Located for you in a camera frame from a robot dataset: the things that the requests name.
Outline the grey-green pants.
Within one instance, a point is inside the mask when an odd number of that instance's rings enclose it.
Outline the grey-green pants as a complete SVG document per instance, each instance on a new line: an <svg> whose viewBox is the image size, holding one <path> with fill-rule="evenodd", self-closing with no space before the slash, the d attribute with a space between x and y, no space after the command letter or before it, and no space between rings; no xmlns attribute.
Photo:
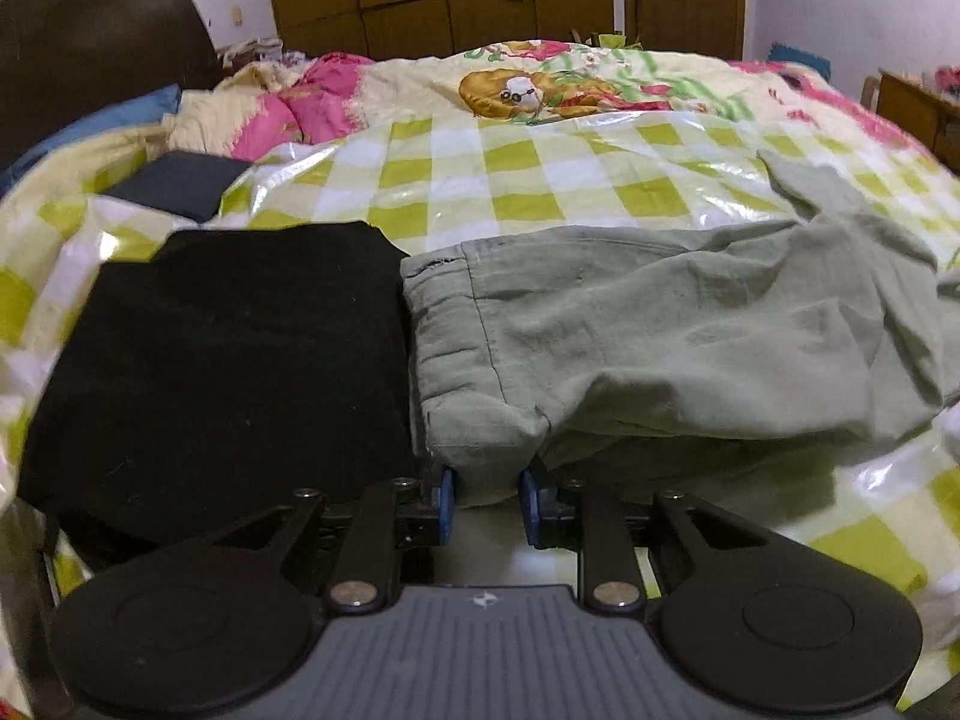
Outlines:
<svg viewBox="0 0 960 720"><path fill-rule="evenodd" d="M831 167L763 164L786 218L554 227L402 263L416 450L467 504L534 460L638 481L747 444L893 442L957 395L931 249Z"/></svg>

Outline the dark wooden headboard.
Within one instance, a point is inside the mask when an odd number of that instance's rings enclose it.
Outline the dark wooden headboard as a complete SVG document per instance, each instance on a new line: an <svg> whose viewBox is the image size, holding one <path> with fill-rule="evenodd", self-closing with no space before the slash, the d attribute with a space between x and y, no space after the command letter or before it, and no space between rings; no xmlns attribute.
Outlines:
<svg viewBox="0 0 960 720"><path fill-rule="evenodd" d="M194 0L2 0L2 164L111 104L223 68Z"/></svg>

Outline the black folded garment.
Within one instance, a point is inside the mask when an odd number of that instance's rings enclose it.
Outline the black folded garment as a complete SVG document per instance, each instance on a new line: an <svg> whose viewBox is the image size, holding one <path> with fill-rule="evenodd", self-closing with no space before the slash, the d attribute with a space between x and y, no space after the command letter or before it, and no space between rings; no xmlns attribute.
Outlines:
<svg viewBox="0 0 960 720"><path fill-rule="evenodd" d="M181 231L109 262L39 401L18 494L93 569L314 489L418 470L404 255L364 223Z"/></svg>

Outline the blue foam mat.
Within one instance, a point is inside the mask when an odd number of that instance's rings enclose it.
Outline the blue foam mat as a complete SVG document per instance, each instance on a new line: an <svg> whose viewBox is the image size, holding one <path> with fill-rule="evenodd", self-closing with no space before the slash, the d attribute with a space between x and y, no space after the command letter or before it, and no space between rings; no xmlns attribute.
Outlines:
<svg viewBox="0 0 960 720"><path fill-rule="evenodd" d="M825 57L820 57L820 55L812 54L812 52L807 52L807 50L798 49L797 47L773 43L770 46L770 50L768 50L768 60L770 60L770 62L778 62L778 64L804 65L804 67L815 70L818 75L822 76L825 82L829 82L832 79L832 64L830 64L830 60L825 59Z"/></svg>

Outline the pink clothes on desk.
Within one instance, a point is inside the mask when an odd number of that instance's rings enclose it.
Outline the pink clothes on desk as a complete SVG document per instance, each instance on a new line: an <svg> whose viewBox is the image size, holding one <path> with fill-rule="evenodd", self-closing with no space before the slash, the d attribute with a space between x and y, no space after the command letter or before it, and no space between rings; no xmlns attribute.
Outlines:
<svg viewBox="0 0 960 720"><path fill-rule="evenodd" d="M960 67L939 67L932 75L932 87L940 96L960 98Z"/></svg>

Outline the wooden side desk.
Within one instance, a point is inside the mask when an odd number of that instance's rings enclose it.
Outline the wooden side desk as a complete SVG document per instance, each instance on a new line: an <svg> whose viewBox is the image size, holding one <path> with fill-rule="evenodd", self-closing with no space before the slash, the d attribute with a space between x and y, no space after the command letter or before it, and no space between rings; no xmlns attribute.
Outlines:
<svg viewBox="0 0 960 720"><path fill-rule="evenodd" d="M921 85L882 71L867 76L862 85L861 104L880 119L896 125L925 146L946 167L958 174L958 104L937 98Z"/></svg>

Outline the cartoon print quilt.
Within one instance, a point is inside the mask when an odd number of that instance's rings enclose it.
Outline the cartoon print quilt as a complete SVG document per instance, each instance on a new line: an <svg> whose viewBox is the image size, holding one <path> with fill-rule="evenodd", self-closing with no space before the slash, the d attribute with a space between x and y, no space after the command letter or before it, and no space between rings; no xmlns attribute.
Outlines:
<svg viewBox="0 0 960 720"><path fill-rule="evenodd" d="M172 148L254 161L284 143L320 145L394 119L467 112L548 122L633 110L805 122L830 137L914 143L804 65L550 39L415 60L342 52L299 64L259 60L212 91L184 93L164 125Z"/></svg>

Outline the dark navy folded cloth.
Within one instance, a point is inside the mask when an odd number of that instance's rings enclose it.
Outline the dark navy folded cloth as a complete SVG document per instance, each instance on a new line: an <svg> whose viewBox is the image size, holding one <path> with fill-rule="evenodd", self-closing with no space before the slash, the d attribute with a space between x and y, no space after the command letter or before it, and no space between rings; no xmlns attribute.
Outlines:
<svg viewBox="0 0 960 720"><path fill-rule="evenodd" d="M168 151L103 190L111 199L205 223L217 216L221 195L251 165L216 154Z"/></svg>

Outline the blue pillow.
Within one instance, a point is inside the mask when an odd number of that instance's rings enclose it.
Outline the blue pillow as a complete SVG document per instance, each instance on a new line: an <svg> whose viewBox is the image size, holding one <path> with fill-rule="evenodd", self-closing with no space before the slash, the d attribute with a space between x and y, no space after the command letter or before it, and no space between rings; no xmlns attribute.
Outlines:
<svg viewBox="0 0 960 720"><path fill-rule="evenodd" d="M49 135L32 146L20 158L2 171L2 193L10 192L26 172L36 166L49 153L62 146L71 145L85 138L137 125L159 124L167 114L176 114L181 104L182 89L179 85L167 85L138 98L103 107L83 119L71 122L59 132Z"/></svg>

